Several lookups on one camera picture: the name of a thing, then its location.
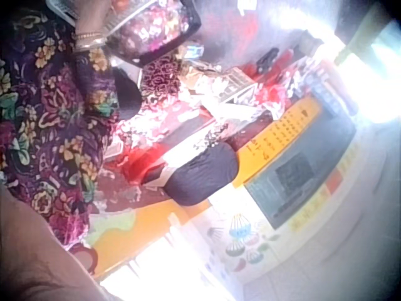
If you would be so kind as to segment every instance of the person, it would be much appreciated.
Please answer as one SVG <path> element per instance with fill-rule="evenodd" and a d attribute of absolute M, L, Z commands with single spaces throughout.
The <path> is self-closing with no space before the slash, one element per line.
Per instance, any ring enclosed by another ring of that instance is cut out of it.
<path fill-rule="evenodd" d="M 1 300 L 119 300 L 99 286 L 46 221 L 0 186 Z"/>
<path fill-rule="evenodd" d="M 1 28 L 0 180 L 68 249 L 88 229 L 118 120 L 102 33 L 111 3 L 77 0 L 74 28 L 44 1 L 25 2 Z"/>

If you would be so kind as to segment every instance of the yellow sign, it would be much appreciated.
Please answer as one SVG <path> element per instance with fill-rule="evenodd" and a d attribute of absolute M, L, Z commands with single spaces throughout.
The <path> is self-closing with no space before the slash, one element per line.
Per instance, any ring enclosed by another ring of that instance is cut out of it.
<path fill-rule="evenodd" d="M 239 172 L 232 182 L 243 185 L 289 146 L 319 115 L 320 104 L 313 97 L 296 102 L 278 121 L 273 122 L 237 151 Z"/>
<path fill-rule="evenodd" d="M 305 206 L 289 221 L 293 231 L 299 231 L 308 221 L 313 219 L 330 197 L 326 185 L 323 185 Z"/>

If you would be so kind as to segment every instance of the floral dress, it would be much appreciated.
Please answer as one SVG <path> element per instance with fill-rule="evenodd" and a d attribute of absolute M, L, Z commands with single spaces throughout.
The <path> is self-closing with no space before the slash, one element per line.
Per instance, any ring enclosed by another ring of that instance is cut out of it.
<path fill-rule="evenodd" d="M 88 229 L 118 117 L 111 66 L 102 48 L 72 53 L 74 29 L 47 9 L 24 9 L 8 25 L 0 57 L 0 180 L 69 247 Z"/>

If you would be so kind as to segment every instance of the red product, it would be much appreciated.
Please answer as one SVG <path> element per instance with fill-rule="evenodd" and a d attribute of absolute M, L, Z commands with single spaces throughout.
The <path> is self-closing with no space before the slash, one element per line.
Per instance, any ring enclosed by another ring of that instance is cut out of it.
<path fill-rule="evenodd" d="M 188 29 L 186 7 L 178 0 L 168 0 L 166 6 L 155 3 L 125 23 L 113 38 L 121 55 L 135 58 L 158 50 Z"/>
<path fill-rule="evenodd" d="M 112 0 L 112 5 L 117 13 L 121 13 L 128 8 L 130 0 Z"/>

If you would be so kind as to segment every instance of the bracelet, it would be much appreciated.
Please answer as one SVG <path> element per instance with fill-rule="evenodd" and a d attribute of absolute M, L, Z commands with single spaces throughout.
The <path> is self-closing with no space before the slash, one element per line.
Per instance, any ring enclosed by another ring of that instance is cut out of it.
<path fill-rule="evenodd" d="M 102 35 L 102 33 L 101 32 L 99 32 L 99 31 L 95 31 L 95 32 L 92 32 L 92 33 L 80 33 L 80 34 L 75 34 L 74 35 L 74 39 L 76 40 L 76 41 L 78 41 L 78 40 L 83 40 L 83 39 L 87 39 L 87 38 L 94 38 L 94 37 L 102 37 L 103 35 Z"/>
<path fill-rule="evenodd" d="M 84 45 L 76 45 L 74 52 L 82 52 L 82 51 L 87 51 L 91 50 L 93 48 L 98 48 L 106 45 L 106 38 L 98 38 L 94 39 L 91 43 L 87 43 Z"/>

